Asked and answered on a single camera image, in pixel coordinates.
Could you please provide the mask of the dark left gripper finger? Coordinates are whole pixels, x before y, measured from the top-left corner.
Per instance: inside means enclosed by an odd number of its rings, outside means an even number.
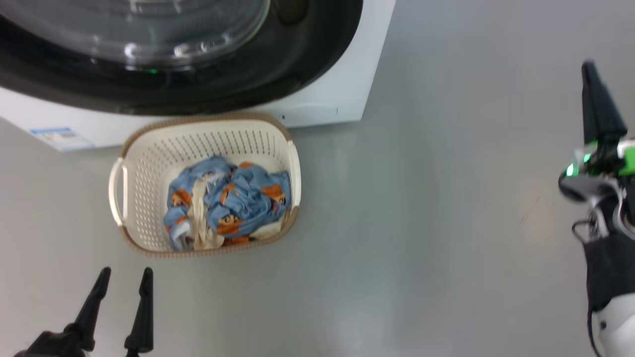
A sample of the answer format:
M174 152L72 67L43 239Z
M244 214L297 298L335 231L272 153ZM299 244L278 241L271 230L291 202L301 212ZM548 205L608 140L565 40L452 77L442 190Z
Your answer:
M97 325L98 312L104 297L106 296L111 268L104 267L84 301L75 321L64 328L65 333L74 334L79 338L78 346L82 351L93 351L95 347L95 327Z
M127 357L138 357L154 349L153 271L150 267L144 269L138 293L140 302L133 328L124 343Z

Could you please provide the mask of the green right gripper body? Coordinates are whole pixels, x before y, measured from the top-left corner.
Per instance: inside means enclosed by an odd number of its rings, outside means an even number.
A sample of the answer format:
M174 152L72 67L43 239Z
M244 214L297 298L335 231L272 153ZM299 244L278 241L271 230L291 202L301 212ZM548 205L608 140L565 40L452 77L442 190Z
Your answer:
M594 141L585 155L585 172L591 176L631 177L635 174L635 141Z

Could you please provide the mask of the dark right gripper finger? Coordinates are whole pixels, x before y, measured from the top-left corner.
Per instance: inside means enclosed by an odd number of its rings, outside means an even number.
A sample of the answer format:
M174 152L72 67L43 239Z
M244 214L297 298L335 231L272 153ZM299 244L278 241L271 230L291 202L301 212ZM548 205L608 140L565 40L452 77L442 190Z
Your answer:
M584 143L619 142L627 135L628 127L591 59L581 66L581 79Z

